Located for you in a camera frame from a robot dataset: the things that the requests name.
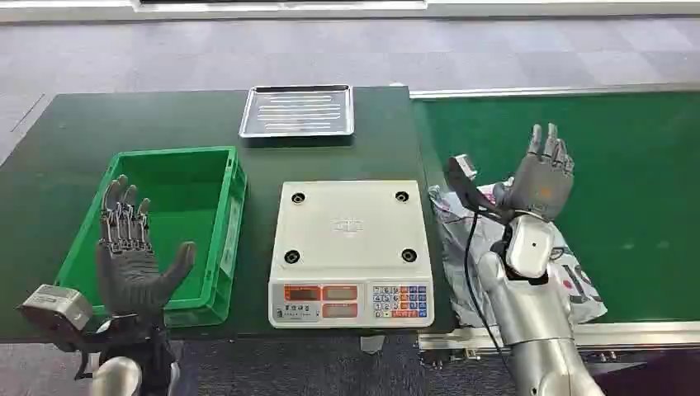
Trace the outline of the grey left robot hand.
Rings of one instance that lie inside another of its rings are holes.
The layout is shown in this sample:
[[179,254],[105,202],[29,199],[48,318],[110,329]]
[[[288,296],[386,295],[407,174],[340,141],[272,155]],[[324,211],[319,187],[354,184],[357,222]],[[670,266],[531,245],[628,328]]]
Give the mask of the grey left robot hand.
[[137,203],[137,192],[122,174],[110,181],[102,196],[97,283],[109,314],[156,320],[164,316],[164,307],[192,270],[196,243],[182,243],[173,262],[160,271],[150,237],[150,199]]

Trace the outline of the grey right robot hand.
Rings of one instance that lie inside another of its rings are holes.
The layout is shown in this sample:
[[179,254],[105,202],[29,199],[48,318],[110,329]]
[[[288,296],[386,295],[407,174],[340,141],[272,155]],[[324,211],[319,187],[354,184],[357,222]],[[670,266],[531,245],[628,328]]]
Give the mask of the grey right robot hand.
[[575,162],[556,125],[547,133],[535,124],[532,136],[516,172],[507,182],[494,185],[496,205],[504,210],[525,210],[554,220],[563,210],[574,182]]

